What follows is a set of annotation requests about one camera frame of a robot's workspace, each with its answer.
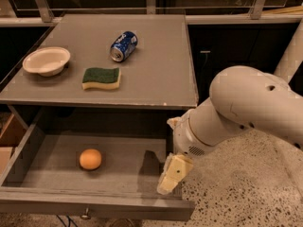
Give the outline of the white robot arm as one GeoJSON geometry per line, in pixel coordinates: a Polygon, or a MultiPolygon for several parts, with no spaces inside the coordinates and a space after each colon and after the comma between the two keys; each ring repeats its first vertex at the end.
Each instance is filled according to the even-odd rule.
{"type": "Polygon", "coordinates": [[[231,66],[212,80],[209,98],[168,120],[175,152],[167,157],[157,192],[167,195],[193,168],[193,159],[252,129],[303,148],[303,96],[289,82],[302,62],[303,22],[273,74],[231,66]]]}

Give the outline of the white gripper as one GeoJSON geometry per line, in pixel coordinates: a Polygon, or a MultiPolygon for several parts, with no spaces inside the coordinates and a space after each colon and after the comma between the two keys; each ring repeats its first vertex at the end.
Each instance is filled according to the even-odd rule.
{"type": "Polygon", "coordinates": [[[170,194],[188,175],[193,168],[193,161],[190,158],[205,156],[215,149],[214,146],[205,144],[194,134],[189,124],[190,113],[191,110],[182,116],[167,120],[167,124],[173,130],[174,148],[182,154],[170,153],[167,157],[157,185],[159,194],[170,194]]]}

